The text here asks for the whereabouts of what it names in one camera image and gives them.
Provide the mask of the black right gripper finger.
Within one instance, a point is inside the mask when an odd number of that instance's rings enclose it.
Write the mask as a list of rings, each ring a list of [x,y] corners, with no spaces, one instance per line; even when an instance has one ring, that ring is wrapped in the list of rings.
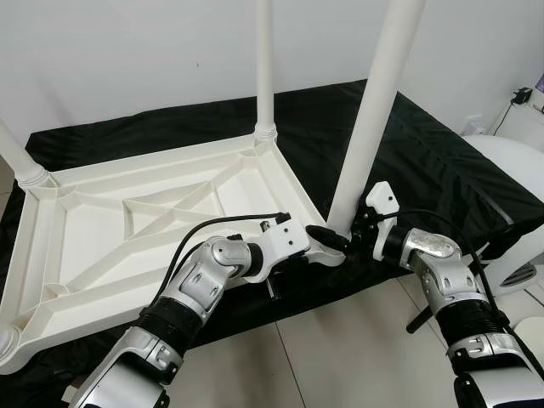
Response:
[[[318,242],[322,247],[337,250],[338,252],[345,252],[345,250],[349,249],[350,239],[339,235],[333,229],[319,225],[307,225],[304,229],[311,241]]]

